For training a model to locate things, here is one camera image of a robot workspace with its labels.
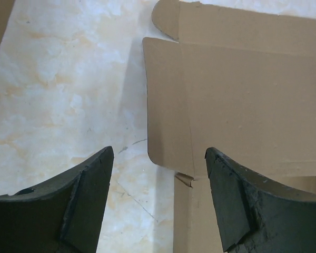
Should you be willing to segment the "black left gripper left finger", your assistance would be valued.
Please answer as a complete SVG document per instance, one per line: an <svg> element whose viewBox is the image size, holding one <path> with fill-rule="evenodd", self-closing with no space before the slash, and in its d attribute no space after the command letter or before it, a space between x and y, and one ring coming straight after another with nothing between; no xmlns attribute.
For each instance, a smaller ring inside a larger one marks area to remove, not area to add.
<svg viewBox="0 0 316 253"><path fill-rule="evenodd" d="M96 252L112 147L42 183L0 196L0 252Z"/></svg>

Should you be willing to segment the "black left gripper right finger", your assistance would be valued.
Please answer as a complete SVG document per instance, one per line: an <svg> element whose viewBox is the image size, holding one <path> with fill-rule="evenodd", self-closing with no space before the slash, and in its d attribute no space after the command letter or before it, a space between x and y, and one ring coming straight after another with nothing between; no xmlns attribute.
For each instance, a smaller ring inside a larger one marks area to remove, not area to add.
<svg viewBox="0 0 316 253"><path fill-rule="evenodd" d="M316 252L316 194L205 153L224 252Z"/></svg>

